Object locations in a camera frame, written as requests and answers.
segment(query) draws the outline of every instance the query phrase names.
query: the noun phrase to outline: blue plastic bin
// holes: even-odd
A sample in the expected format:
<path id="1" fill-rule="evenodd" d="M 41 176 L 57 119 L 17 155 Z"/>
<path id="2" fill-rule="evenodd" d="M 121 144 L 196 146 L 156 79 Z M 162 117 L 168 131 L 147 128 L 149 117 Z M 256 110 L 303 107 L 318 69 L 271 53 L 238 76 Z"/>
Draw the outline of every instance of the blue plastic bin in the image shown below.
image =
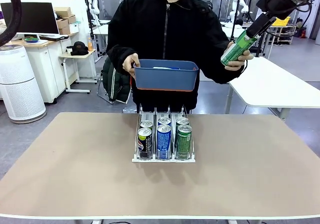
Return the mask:
<path id="1" fill-rule="evenodd" d="M 199 72 L 196 64 L 190 61 L 154 59 L 141 59 L 140 67 L 134 70 L 138 89 L 185 92 L 194 90 Z"/>

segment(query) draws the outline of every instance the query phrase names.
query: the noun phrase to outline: monitor screen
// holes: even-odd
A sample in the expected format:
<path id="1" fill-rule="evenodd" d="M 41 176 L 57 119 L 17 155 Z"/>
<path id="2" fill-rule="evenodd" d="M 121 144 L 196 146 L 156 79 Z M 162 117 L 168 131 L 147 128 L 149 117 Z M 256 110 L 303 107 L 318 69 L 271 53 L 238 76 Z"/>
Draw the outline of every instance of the monitor screen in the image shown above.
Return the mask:
<path id="1" fill-rule="evenodd" d="M 54 10 L 51 3 L 22 2 L 21 24 L 17 33 L 59 34 Z M 12 4 L 1 3 L 4 20 L 9 25 Z"/>

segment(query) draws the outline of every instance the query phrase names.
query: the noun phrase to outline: orange bottle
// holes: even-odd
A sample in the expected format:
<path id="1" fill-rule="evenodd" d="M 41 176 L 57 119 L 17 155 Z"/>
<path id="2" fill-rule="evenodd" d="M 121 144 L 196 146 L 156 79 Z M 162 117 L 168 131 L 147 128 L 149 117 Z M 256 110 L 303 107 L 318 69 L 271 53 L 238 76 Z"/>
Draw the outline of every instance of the orange bottle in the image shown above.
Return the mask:
<path id="1" fill-rule="evenodd" d="M 89 38 L 88 50 L 89 50 L 89 51 L 92 51 L 92 50 L 93 50 L 93 45 L 92 45 L 92 42 L 91 42 L 91 38 Z"/>

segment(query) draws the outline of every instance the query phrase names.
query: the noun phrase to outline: floor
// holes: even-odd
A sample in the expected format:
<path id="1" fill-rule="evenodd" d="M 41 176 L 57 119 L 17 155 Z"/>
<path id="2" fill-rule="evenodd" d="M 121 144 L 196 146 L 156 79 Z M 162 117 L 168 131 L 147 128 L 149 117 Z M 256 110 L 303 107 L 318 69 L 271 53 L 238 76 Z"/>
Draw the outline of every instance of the floor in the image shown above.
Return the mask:
<path id="1" fill-rule="evenodd" d="M 319 58 L 320 45 L 314 40 L 293 38 L 291 45 L 273 46 L 269 60 L 303 81 L 320 82 Z M 211 80 L 201 73 L 200 81 Z"/>
<path id="2" fill-rule="evenodd" d="M 96 64 L 100 71 L 103 60 Z M 311 85 L 320 89 L 320 82 L 311 82 Z M 25 125 L 13 124 L 6 113 L 5 106 L 0 101 L 0 179 L 6 174 L 13 163 L 29 147 L 33 140 L 43 131 L 51 120 L 60 112 L 130 112 L 134 111 L 135 105 L 130 99 L 127 105 L 117 103 L 110 105 L 97 97 L 95 84 L 74 84 L 74 87 L 91 89 L 91 94 L 70 93 L 62 94 L 57 99 L 56 105 L 46 105 L 47 115 L 34 123 Z M 219 85 L 214 82 L 200 82 L 197 108 L 194 114 L 222 114 L 224 113 L 225 101 L 228 93 L 228 85 Z M 235 96 L 233 98 L 232 114 L 241 114 L 245 109 L 243 102 Z M 247 107 L 245 114 L 271 114 L 265 108 Z M 320 110 L 316 109 L 293 109 L 287 119 L 287 125 L 292 128 L 305 143 L 320 157 Z M 128 220 L 132 224 L 226 224 L 224 220 Z M 40 221 L 19 220 L 0 218 L 0 224 L 72 224 L 73 221 Z M 267 224 L 318 224 L 320 219 L 290 220 L 290 221 L 267 221 Z"/>

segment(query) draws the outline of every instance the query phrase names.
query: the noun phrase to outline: hand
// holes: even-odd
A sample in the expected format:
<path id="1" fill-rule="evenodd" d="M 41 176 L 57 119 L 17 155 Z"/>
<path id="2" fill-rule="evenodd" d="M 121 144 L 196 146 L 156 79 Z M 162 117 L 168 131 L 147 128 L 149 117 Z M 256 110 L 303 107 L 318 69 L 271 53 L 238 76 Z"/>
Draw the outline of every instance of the hand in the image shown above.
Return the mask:
<path id="1" fill-rule="evenodd" d="M 132 68 L 132 63 L 136 63 L 135 65 L 137 67 L 140 67 L 140 62 L 139 62 L 137 53 L 129 55 L 122 64 L 123 69 L 127 71 L 135 79 L 136 78 L 135 71 L 134 71 L 135 69 Z"/>
<path id="2" fill-rule="evenodd" d="M 228 44 L 228 48 L 231 45 L 233 45 L 233 42 L 230 42 Z M 250 54 L 250 51 L 246 50 L 245 52 L 243 52 L 243 55 L 239 56 L 238 61 L 230 61 L 228 66 L 225 66 L 224 68 L 229 71 L 238 71 L 242 66 L 244 66 L 246 60 L 251 60 L 253 58 L 254 56 Z"/>

